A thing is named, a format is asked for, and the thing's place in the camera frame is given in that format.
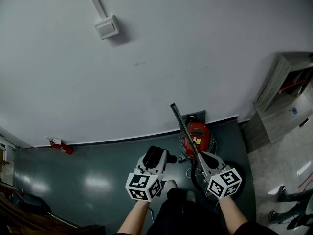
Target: wall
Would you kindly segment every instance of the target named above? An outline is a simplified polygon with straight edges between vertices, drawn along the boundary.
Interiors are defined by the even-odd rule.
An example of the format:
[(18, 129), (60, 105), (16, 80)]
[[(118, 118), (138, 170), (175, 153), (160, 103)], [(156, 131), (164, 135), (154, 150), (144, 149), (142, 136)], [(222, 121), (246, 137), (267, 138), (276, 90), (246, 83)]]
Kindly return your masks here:
[(107, 141), (253, 114), (274, 55), (313, 50), (313, 0), (101, 0), (122, 33), (101, 41), (90, 0), (0, 0), (0, 126)]

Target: white shoe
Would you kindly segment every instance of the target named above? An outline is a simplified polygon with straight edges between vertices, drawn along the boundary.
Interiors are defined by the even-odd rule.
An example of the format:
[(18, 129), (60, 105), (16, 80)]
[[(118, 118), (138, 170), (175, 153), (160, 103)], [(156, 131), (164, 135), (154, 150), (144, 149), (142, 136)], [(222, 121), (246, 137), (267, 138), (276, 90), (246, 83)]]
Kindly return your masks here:
[(167, 181), (166, 188), (167, 188), (167, 192), (169, 192), (170, 189), (177, 189), (177, 184), (173, 179), (171, 179), (171, 180)]
[(191, 190), (187, 191), (186, 194), (186, 201), (196, 202), (196, 196), (195, 193)]

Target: forearm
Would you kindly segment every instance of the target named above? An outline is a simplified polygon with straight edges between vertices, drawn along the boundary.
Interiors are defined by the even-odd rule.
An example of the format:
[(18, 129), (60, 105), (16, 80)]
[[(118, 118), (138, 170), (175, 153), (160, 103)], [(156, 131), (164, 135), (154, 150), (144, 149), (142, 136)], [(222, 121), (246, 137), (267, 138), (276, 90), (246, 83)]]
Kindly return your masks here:
[(242, 224), (248, 222), (230, 196), (221, 199), (220, 206), (230, 235), (233, 235)]
[(131, 212), (128, 214), (118, 233), (140, 235), (150, 202), (137, 201)]

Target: black sleeve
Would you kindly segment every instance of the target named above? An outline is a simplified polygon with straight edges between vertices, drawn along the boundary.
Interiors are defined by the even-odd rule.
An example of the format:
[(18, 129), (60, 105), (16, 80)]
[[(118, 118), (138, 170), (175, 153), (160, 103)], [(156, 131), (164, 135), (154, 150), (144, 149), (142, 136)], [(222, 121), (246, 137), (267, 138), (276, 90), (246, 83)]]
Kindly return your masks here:
[(267, 228), (263, 225), (259, 225), (255, 222), (247, 222), (243, 225), (241, 225), (237, 231), (234, 233), (234, 235), (258, 235), (258, 234), (266, 234), (266, 235), (278, 235), (276, 232), (272, 231), (270, 228)]

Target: baseboard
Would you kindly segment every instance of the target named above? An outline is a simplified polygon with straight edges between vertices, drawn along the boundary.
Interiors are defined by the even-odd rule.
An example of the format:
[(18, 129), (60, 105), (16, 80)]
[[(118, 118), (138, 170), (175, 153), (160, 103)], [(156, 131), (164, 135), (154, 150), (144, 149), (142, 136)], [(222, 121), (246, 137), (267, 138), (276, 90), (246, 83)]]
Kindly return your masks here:
[[(208, 122), (207, 125), (208, 125), (208, 127), (210, 127), (213, 125), (233, 121), (233, 120), (236, 120), (237, 118), (238, 118), (238, 115), (234, 115), (231, 117), (222, 118), (219, 120)], [(152, 138), (158, 138), (158, 137), (163, 137), (163, 136), (178, 134), (178, 133), (180, 133), (180, 129), (174, 129), (174, 130), (170, 130), (167, 132), (154, 133), (151, 135), (129, 137), (129, 138), (125, 138), (125, 139), (113, 139), (113, 140), (95, 141), (95, 142), (67, 143), (67, 145), (70, 145), (72, 147), (76, 147), (76, 146), (87, 146), (87, 145), (112, 144), (112, 143), (121, 143), (121, 142), (138, 141), (138, 140), (144, 140), (144, 139), (152, 139)], [(38, 145), (38, 146), (35, 146), (35, 148), (50, 148), (50, 145)]]

